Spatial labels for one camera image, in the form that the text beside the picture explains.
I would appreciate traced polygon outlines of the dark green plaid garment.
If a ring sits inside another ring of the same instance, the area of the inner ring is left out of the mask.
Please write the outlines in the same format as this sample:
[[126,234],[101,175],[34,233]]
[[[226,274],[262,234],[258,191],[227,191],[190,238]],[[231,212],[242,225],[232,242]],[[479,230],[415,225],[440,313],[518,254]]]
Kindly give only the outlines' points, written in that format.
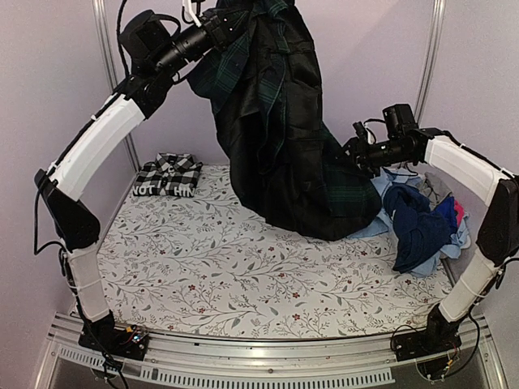
[[269,224],[336,241],[366,228],[381,209],[323,120],[313,38],[292,1],[219,1],[242,34],[209,51],[190,73],[208,99],[230,182],[244,207]]

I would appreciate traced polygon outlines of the black white checkered shirt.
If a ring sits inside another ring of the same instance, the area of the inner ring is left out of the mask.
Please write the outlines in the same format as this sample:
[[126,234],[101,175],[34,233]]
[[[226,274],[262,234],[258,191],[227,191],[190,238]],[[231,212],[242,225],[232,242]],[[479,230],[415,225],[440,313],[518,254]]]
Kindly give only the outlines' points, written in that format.
[[158,153],[139,171],[134,196],[172,196],[192,198],[204,164],[189,153]]

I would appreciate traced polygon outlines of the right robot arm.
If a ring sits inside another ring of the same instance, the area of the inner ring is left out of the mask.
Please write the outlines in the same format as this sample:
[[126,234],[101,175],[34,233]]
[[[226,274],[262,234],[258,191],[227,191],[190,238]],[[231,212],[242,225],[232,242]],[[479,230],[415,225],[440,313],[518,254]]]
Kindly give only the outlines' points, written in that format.
[[427,316],[419,336],[425,353],[437,353],[471,309],[492,288],[499,288],[506,267],[518,252],[518,176],[499,167],[455,139],[447,130],[422,128],[408,104],[383,111],[388,138],[370,139],[364,122],[355,122],[355,136],[344,146],[349,159],[362,172],[375,175],[382,167],[401,162],[426,164],[450,176],[485,206],[474,254],[452,291]]

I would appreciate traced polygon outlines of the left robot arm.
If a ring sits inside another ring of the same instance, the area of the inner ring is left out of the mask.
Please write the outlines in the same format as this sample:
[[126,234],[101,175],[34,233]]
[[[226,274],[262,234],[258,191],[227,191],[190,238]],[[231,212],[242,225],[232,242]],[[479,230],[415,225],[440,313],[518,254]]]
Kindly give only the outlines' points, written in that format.
[[210,8],[194,15],[186,29],[170,33],[164,23],[177,19],[146,10],[118,37],[131,58],[131,73],[35,183],[67,253],[72,291],[89,328],[90,340],[104,352],[121,343],[105,299],[97,266],[99,220],[80,198],[95,172],[118,144],[165,102],[174,76],[212,49],[226,49],[246,30],[246,6]]

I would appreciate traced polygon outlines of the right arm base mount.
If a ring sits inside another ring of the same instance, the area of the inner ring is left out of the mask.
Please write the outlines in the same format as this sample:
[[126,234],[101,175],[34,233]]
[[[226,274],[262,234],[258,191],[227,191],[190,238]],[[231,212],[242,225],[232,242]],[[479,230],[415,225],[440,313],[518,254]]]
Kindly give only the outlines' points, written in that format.
[[390,349],[398,361],[456,351],[460,347],[461,337],[457,333],[434,337],[429,336],[426,330],[418,330],[409,325],[399,326],[390,338]]

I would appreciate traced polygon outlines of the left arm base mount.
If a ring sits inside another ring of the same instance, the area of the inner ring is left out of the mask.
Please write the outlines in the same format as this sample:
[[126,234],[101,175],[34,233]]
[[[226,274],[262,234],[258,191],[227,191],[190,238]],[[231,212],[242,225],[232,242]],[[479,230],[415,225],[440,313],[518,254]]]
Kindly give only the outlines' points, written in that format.
[[126,329],[113,325],[84,325],[79,345],[91,350],[105,352],[115,357],[142,361],[148,350],[149,332],[132,325]]

